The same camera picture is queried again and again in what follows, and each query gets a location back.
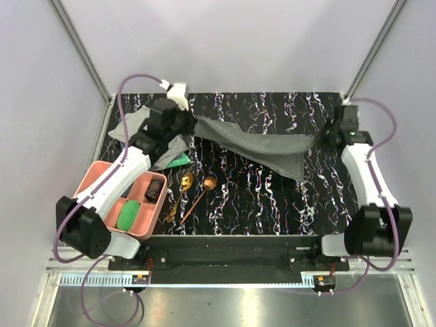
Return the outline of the gold spoon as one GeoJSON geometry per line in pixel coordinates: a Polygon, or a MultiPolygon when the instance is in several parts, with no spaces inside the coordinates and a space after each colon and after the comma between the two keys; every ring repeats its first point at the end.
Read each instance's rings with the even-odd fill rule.
{"type": "Polygon", "coordinates": [[[173,206],[172,210],[170,211],[170,214],[166,217],[166,221],[168,223],[174,221],[181,198],[183,197],[185,192],[191,188],[192,184],[193,184],[193,174],[188,172],[181,179],[181,193],[177,201],[175,202],[175,205],[173,206]]]}

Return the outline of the dark grey napkin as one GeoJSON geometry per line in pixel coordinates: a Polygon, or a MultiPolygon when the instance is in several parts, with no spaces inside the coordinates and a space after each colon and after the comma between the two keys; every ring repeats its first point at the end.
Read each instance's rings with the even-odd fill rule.
{"type": "Polygon", "coordinates": [[[250,134],[236,123],[197,117],[195,136],[270,168],[285,178],[304,180],[304,156],[314,137],[304,134],[250,134]]]}

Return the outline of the copper spoon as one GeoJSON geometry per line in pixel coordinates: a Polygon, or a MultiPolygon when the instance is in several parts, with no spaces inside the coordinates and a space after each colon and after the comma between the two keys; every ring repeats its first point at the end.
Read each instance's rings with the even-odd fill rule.
{"type": "Polygon", "coordinates": [[[213,190],[215,187],[217,186],[217,179],[215,177],[212,176],[208,176],[204,179],[203,182],[203,191],[202,193],[198,196],[198,198],[194,201],[194,203],[192,204],[192,207],[187,211],[187,214],[183,217],[182,221],[181,221],[181,225],[183,225],[186,220],[188,219],[188,217],[190,216],[190,214],[192,214],[193,210],[196,208],[196,206],[198,205],[198,203],[200,202],[200,200],[203,198],[203,196],[205,195],[205,193],[207,191],[211,191],[213,190]]]}

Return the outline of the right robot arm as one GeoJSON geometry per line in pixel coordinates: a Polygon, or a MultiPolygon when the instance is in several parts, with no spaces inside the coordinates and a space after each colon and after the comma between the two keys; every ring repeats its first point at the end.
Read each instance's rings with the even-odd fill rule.
{"type": "Polygon", "coordinates": [[[321,238],[321,247],[309,253],[312,267],[324,270],[334,257],[398,255],[410,229],[413,214],[400,206],[389,191],[379,169],[375,144],[367,131],[359,128],[358,107],[342,105],[334,109],[325,125],[322,144],[334,150],[347,168],[358,200],[358,212],[345,231],[321,238]]]}

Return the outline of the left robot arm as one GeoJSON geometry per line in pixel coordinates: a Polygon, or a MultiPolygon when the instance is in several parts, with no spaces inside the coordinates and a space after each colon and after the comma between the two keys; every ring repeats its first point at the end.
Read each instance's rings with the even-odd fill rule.
{"type": "Polygon", "coordinates": [[[114,163],[74,198],[63,196],[56,204],[57,233],[53,242],[56,260],[66,264],[58,251],[60,241],[90,259],[123,258],[131,269],[141,269],[147,253],[137,238],[113,232],[104,219],[134,181],[156,163],[177,136],[193,133],[196,118],[186,96],[159,98],[149,108],[149,117],[133,135],[125,135],[125,148],[114,163]]]}

